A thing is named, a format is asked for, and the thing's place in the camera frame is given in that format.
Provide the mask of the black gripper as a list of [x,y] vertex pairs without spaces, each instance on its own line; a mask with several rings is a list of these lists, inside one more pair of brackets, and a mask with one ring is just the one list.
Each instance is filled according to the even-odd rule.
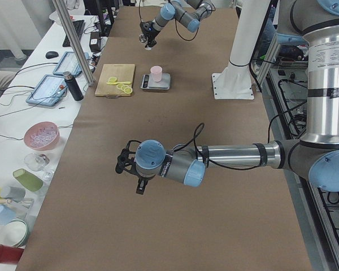
[[140,175],[138,174],[136,170],[136,162],[134,160],[135,152],[130,150],[130,146],[131,142],[128,142],[117,157],[115,172],[118,174],[122,174],[124,171],[126,171],[131,175],[138,177],[136,193],[144,194],[149,178],[140,177]]
[[140,39],[146,40],[145,48],[154,47],[157,44],[155,38],[160,33],[160,31],[154,28],[154,23],[152,21],[140,22],[140,28],[142,31],[140,34]]

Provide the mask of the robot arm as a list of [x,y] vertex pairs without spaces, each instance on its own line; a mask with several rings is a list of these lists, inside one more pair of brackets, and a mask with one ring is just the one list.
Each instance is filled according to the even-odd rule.
[[[207,1],[186,1],[196,9],[189,14],[179,1],[170,1],[152,21],[141,21],[140,41],[152,48],[155,37],[175,19],[191,32],[214,11]],[[249,63],[266,19],[270,1],[245,1],[228,66],[213,73],[216,99],[251,99]],[[300,139],[234,146],[197,146],[195,139],[204,128],[200,123],[186,144],[165,150],[155,140],[131,140],[122,149],[115,171],[138,177],[136,193],[143,194],[156,175],[187,186],[201,184],[205,170],[217,165],[246,171],[270,166],[287,169],[312,185],[339,192],[339,1],[280,1],[277,40],[280,44],[308,44],[306,131]]]
[[193,40],[198,32],[200,22],[208,18],[215,10],[215,6],[211,1],[186,1],[188,5],[195,9],[194,12],[185,10],[180,1],[168,1],[160,8],[159,14],[150,21],[143,21],[138,8],[140,16],[140,28],[142,33],[139,35],[141,43],[145,44],[146,50],[151,50],[156,44],[156,36],[167,25],[168,22],[174,20],[175,23],[180,23],[188,31],[195,33],[192,39],[185,39],[179,32],[177,33],[183,40]]

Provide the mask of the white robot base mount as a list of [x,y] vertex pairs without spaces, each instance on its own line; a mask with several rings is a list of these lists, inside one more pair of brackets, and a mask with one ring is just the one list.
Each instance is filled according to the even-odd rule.
[[270,1],[243,1],[228,65],[212,75],[215,99],[254,99],[249,63]]

